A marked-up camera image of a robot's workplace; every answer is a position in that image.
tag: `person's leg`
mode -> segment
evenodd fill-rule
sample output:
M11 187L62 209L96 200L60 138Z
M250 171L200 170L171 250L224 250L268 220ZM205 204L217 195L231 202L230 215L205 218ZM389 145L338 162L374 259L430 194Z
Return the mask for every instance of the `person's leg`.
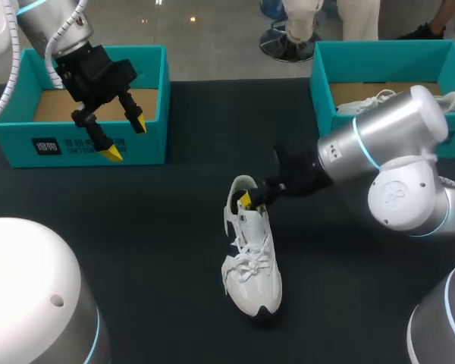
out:
M378 40L381 0L337 0L344 40Z
M455 0L442 0L437 14L430 23L398 39L443 39L447 22L455 15Z
M442 0L437 14L429 26L433 34L443 33L445 25L455 15L455 0Z
M312 38L313 20L323 5L323 0L283 0L288 15L287 35L294 43Z
M261 50L279 61L301 62L313 58L315 42L313 19L324 0L283 0L288 15L286 33L266 31L259 42Z

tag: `teal cardboard box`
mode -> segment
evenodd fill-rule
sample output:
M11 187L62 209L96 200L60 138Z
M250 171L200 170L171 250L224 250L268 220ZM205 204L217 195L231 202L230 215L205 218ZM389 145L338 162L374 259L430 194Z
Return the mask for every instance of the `teal cardboard box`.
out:
M84 128L71 119L74 100L65 90L53 90L44 60L33 49L24 49L13 96L0 115L0 146L10 165L23 167L65 167L87 165L160 165L165 162L165 147L170 102L170 79L165 47L156 45L120 45L105 47L113 61L130 59L137 78L131 84L135 102L142 106L146 133L136 134L123 114L102 106L95 115L102 129L123 157L111 162L94 151ZM155 99L145 110L142 97L152 91ZM56 96L63 93L63 101Z
M338 115L335 104L375 96L377 89L399 92L414 84L427 86L434 94L455 91L453 40L318 42L310 91L320 135L353 119ZM341 96L343 99L343 89L345 96L353 99L334 102ZM446 117L449 137L438 147L437 154L455 158L455 112Z

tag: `black table surface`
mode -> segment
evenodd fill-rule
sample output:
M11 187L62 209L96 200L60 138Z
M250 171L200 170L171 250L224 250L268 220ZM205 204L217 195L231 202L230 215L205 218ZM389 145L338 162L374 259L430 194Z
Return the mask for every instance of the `black table surface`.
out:
M231 182L270 174L279 137L316 141L308 85L172 83L163 166L14 170L0 150L0 216L70 244L114 363L410 362L408 319L455 266L455 243L373 234L333 188L269 209L284 285L275 322L252 325L224 295ZM455 179L455 160L439 168Z

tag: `white robot dome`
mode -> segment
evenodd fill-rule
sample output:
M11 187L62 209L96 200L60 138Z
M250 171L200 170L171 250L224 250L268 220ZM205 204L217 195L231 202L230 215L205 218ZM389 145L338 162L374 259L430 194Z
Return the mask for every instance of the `white robot dome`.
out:
M65 329L76 309L81 274L54 231L0 218L0 364L32 362Z

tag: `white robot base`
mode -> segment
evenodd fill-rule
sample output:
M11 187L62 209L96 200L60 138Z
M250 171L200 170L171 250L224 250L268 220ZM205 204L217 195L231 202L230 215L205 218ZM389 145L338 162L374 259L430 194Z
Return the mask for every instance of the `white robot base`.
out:
M108 332L69 246L0 218L0 364L110 364Z
M455 364L455 269L415 308L406 345L412 364Z

